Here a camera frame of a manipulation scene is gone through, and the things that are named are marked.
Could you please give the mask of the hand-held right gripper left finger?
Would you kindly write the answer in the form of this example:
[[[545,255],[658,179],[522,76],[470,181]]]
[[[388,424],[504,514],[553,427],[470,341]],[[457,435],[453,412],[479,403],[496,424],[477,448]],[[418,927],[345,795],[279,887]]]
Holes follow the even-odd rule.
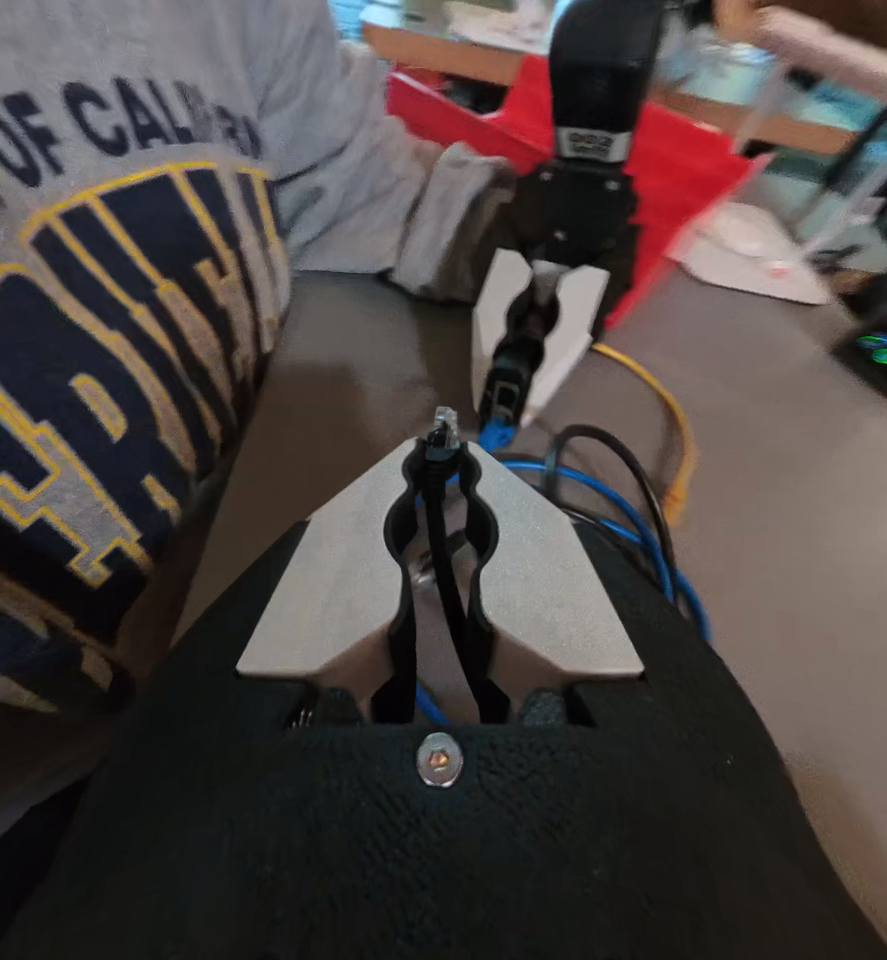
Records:
[[[419,531],[421,439],[404,441],[315,510],[236,664],[240,676],[343,690],[374,723],[416,712],[406,551]]]

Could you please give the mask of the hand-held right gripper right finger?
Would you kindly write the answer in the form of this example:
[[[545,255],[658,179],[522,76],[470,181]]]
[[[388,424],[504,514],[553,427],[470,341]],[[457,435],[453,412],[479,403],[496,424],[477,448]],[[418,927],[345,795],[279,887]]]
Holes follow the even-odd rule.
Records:
[[[644,666],[568,516],[477,442],[460,489],[475,556],[464,674],[483,724],[504,724],[538,690],[636,681]]]

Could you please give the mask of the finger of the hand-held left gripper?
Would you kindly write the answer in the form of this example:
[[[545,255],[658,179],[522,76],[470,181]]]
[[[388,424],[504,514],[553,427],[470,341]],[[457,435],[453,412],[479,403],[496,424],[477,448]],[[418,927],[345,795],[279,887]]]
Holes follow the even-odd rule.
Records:
[[[470,383],[474,409],[484,415],[487,377],[498,347],[509,332],[511,307],[531,286],[533,270],[516,250],[499,248],[471,311]]]
[[[534,266],[539,306],[557,306],[557,318],[543,341],[543,360],[533,376],[520,417],[527,428],[557,395],[593,342],[593,328],[611,274],[595,266],[565,269]]]

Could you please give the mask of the black ethernet adapter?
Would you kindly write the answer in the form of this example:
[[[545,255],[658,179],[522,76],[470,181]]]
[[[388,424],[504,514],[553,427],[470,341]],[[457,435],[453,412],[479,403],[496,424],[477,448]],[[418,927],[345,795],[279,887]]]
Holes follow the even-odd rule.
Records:
[[[557,326],[558,294],[540,293],[532,282],[509,305],[506,329],[491,356],[478,425],[519,427],[525,403],[546,359],[546,341]]]

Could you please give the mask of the red plastic bin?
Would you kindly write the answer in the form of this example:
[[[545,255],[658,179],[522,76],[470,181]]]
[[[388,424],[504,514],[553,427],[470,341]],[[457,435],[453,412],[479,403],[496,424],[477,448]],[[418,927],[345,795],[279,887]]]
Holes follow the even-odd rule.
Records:
[[[553,153],[550,78],[545,56],[526,54],[498,111],[477,114],[447,99],[409,68],[393,69],[387,110],[415,136],[443,147],[463,143],[528,175]],[[731,152],[725,134],[645,102],[629,155],[640,226],[632,287],[605,319],[613,330],[651,293],[689,230],[738,195],[764,160]]]

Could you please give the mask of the person's left forearm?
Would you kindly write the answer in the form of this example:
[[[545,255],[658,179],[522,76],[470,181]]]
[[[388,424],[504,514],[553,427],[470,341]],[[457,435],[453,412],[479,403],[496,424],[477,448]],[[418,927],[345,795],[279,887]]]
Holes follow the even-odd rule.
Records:
[[[303,54],[293,148],[297,172],[274,189],[299,270],[381,275],[419,298],[470,303],[479,248],[517,177],[465,143],[414,135],[387,110],[370,53],[330,36]]]

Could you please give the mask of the another person's forearm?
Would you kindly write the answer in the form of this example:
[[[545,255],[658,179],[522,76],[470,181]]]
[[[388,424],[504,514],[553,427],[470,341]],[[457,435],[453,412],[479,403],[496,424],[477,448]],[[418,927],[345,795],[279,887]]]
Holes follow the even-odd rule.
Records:
[[[887,2],[712,3],[718,34],[887,104]]]

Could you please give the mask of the white metal stand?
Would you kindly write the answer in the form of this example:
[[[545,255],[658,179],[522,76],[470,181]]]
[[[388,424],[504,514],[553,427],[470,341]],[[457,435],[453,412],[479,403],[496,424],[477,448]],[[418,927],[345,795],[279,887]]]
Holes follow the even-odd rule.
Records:
[[[833,157],[852,136],[835,127],[813,124],[785,114],[790,93],[789,69],[773,58],[752,102],[734,108],[724,129],[727,156],[745,161],[753,141],[773,148]],[[762,173],[770,155],[749,162],[740,185],[716,200],[677,241],[673,258],[705,284],[803,306],[824,306],[831,298],[798,242],[777,216],[737,199],[742,186]]]

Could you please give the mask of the wooden side desk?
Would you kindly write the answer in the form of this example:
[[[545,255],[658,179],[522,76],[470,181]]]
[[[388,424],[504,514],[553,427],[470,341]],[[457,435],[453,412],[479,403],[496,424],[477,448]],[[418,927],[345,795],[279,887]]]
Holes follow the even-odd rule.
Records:
[[[364,42],[378,58],[507,88],[516,78],[523,54],[453,38],[439,29],[410,26],[393,6],[368,4],[360,15]],[[717,102],[658,85],[653,100],[706,128],[730,136],[735,151],[759,141],[823,156],[851,147],[858,134],[812,124],[773,110],[758,116],[755,107]]]

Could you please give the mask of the person in grey sweatshirt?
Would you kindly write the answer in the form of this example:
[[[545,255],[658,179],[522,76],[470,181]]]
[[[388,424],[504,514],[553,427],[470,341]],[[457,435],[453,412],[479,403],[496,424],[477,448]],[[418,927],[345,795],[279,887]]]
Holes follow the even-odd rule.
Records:
[[[0,2],[0,836],[169,644],[132,610],[281,339],[275,189],[329,37],[376,58],[329,2]]]

